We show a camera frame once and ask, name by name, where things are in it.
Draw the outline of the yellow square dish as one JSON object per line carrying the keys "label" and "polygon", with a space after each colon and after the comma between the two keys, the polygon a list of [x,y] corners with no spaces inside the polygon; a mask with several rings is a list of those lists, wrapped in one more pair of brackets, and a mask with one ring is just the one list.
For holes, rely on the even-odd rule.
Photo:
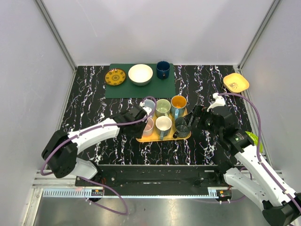
{"label": "yellow square dish", "polygon": [[231,73],[223,78],[224,86],[231,92],[239,94],[249,88],[249,82],[239,73]]}

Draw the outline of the light green mug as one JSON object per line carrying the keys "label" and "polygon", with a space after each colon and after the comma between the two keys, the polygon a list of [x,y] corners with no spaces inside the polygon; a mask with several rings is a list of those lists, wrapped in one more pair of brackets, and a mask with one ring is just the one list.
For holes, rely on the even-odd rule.
{"label": "light green mug", "polygon": [[160,116],[169,116],[171,110],[171,104],[166,99],[159,99],[157,101],[155,115],[156,117]]}

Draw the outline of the yellow serving tray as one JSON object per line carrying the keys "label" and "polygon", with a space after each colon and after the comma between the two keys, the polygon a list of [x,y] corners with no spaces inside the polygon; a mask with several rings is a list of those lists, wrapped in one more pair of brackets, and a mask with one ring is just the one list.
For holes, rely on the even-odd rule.
{"label": "yellow serving tray", "polygon": [[[172,115],[168,116],[171,120],[172,120],[172,127],[170,129],[170,132],[167,136],[164,137],[164,139],[162,141],[171,141],[171,140],[181,140],[181,139],[188,139],[191,136],[191,131],[189,132],[189,134],[186,137],[177,137],[177,138],[173,138],[174,133],[176,132],[175,126],[174,126],[174,118]],[[153,116],[153,121],[154,121],[154,130],[152,135],[148,136],[148,137],[142,137],[141,139],[136,139],[138,142],[143,143],[143,142],[160,142],[160,136],[157,133],[157,129],[156,129],[156,119],[157,116],[154,115]]]}

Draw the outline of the aluminium frame rail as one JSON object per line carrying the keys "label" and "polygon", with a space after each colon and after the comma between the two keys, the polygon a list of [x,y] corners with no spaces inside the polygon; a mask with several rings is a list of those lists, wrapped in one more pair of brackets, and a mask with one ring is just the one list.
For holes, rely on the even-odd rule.
{"label": "aluminium frame rail", "polygon": [[54,174],[43,176],[38,170],[36,172],[32,187],[34,188],[73,188],[75,187],[76,176],[67,175],[63,178],[56,178]]}

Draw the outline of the grey mug white inside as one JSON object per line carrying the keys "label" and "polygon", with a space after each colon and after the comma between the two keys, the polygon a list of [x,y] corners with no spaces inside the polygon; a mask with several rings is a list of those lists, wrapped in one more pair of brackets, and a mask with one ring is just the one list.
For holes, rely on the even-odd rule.
{"label": "grey mug white inside", "polygon": [[159,139],[163,140],[171,130],[172,120],[168,116],[160,116],[156,119],[155,125]]}

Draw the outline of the dark green placemat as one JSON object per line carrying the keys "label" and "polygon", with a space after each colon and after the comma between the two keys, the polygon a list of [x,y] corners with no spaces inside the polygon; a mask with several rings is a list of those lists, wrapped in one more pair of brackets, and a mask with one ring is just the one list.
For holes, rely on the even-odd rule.
{"label": "dark green placemat", "polygon": [[169,77],[161,80],[156,75],[156,64],[148,64],[153,70],[153,77],[145,86],[134,85],[129,78],[118,85],[105,88],[105,98],[172,98],[176,95],[174,65],[170,64]]}

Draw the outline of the lime green plate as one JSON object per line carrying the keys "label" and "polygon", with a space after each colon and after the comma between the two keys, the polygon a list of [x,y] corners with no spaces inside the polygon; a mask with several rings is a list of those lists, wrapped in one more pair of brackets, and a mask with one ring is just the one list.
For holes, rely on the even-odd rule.
{"label": "lime green plate", "polygon": [[[255,135],[254,133],[252,132],[249,132],[249,131],[246,131],[246,134],[252,139],[252,141],[254,142],[255,145],[258,145],[258,136]],[[263,145],[262,143],[260,143],[260,153],[262,153],[263,151]]]}

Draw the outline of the yellow patterned plate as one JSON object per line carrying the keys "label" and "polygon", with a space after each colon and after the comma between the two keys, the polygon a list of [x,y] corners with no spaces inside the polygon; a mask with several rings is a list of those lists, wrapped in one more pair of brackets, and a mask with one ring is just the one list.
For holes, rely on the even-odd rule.
{"label": "yellow patterned plate", "polygon": [[104,81],[109,86],[121,85],[126,80],[126,72],[119,68],[110,69],[104,76]]}

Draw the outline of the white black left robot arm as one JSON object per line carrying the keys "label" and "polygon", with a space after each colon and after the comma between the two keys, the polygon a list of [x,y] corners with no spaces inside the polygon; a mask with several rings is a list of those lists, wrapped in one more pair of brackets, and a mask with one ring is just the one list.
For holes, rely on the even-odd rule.
{"label": "white black left robot arm", "polygon": [[49,140],[41,156],[47,162],[56,178],[67,175],[84,177],[91,186],[100,184],[102,178],[99,167],[78,155],[87,148],[120,134],[141,138],[146,126],[149,107],[135,105],[129,111],[122,111],[102,122],[74,132],[57,130]]}

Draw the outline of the dark teal mug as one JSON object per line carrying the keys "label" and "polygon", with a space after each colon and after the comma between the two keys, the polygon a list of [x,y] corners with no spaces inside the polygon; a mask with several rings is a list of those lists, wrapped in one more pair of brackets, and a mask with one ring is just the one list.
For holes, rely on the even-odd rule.
{"label": "dark teal mug", "polygon": [[173,138],[185,138],[190,134],[191,128],[188,126],[184,117],[180,117],[175,121],[175,133]]}

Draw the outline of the pink mug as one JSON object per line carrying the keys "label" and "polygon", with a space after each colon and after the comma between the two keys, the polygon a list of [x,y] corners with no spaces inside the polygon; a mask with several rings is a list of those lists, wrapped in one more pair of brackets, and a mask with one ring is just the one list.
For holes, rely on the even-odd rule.
{"label": "pink mug", "polygon": [[153,129],[154,129],[154,121],[153,119],[150,117],[147,119],[147,124],[143,130],[143,137],[149,137],[152,135],[153,133]]}

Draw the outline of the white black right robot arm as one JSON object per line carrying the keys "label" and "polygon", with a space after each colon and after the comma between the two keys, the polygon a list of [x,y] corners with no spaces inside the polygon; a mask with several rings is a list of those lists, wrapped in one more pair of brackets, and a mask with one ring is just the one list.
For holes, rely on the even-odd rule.
{"label": "white black right robot arm", "polygon": [[218,186],[235,187],[255,203],[271,226],[287,226],[301,215],[297,208],[301,203],[300,193],[295,192],[257,153],[256,145],[247,133],[239,129],[235,117],[225,106],[213,109],[197,105],[185,117],[188,125],[206,130],[219,138],[220,145],[241,162],[255,178],[244,176],[230,162],[219,165],[214,174]]}

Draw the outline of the orange and blue mug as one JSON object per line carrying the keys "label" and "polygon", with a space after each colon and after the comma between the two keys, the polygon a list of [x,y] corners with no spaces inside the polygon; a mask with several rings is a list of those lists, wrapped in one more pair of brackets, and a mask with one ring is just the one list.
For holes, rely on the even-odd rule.
{"label": "orange and blue mug", "polygon": [[187,100],[181,95],[176,95],[171,99],[171,115],[176,120],[184,115]]}

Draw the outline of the navy blue mug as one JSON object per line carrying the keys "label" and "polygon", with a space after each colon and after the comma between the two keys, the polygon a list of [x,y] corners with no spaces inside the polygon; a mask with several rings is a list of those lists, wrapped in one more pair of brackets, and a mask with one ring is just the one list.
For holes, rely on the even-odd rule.
{"label": "navy blue mug", "polygon": [[160,61],[156,65],[157,77],[161,80],[167,79],[169,77],[170,64],[167,61]]}

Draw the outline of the light blue mug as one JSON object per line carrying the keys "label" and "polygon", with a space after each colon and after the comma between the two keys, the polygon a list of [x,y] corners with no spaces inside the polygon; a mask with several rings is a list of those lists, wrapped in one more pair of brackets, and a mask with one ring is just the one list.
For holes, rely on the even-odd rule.
{"label": "light blue mug", "polygon": [[140,107],[142,107],[147,114],[153,118],[154,114],[151,114],[151,112],[155,109],[155,103],[152,100],[146,99],[144,102],[140,103]]}

